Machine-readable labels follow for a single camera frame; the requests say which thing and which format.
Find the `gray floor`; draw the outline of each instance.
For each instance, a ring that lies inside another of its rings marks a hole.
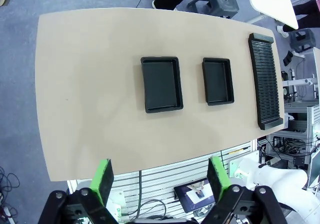
[[[151,8],[152,0],[141,0],[139,7]],[[179,10],[187,11],[184,0]],[[240,11],[235,20],[246,21],[258,14],[249,0],[237,0]],[[67,189],[66,182],[50,182],[39,136],[35,100],[35,47],[40,14],[98,7],[135,7],[139,0],[10,0],[0,7],[0,165],[15,173],[21,182],[9,193],[7,202],[19,214],[19,223],[37,223],[49,193]],[[275,21],[266,18],[256,23],[273,30],[282,60],[289,41],[276,32]],[[317,38],[318,29],[313,29]],[[299,63],[294,58],[291,67]],[[288,71],[290,66],[283,67]],[[298,67],[298,77],[316,73],[312,58]],[[312,98],[312,92],[304,99]]]

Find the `bolt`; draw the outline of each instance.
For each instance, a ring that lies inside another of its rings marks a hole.
[[[239,192],[240,191],[240,188],[235,186],[232,188],[232,191],[234,191],[235,193]]]
[[[81,190],[81,195],[82,196],[88,195],[88,190],[87,189]]]
[[[267,191],[266,191],[264,188],[260,188],[259,192],[260,192],[261,194],[265,194]]]
[[[62,193],[56,193],[55,194],[55,197],[58,198],[58,199],[62,198],[62,196],[63,196]]]

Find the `small black tray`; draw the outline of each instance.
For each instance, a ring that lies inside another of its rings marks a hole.
[[[177,57],[142,57],[144,105],[147,113],[183,109]]]
[[[203,58],[202,62],[205,100],[209,106],[233,103],[230,60],[226,58]]]

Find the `sneaker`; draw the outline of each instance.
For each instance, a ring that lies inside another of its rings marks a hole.
[[[5,0],[0,0],[0,6],[2,6],[4,4]]]
[[[277,25],[276,30],[278,31],[278,33],[280,33],[284,38],[288,38],[289,34],[287,32],[284,32],[284,27]]]
[[[152,3],[151,3],[151,4],[152,4],[152,8],[157,9],[157,8],[155,7],[155,3],[154,3],[154,1],[152,1]]]

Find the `plastic stool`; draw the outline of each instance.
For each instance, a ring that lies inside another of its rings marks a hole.
[[[208,1],[209,14],[213,16],[232,18],[239,11],[237,0],[192,0],[187,7],[191,6],[192,11],[198,13],[196,6],[198,1]]]
[[[289,32],[290,47],[297,53],[304,52],[316,46],[314,33],[309,28]]]

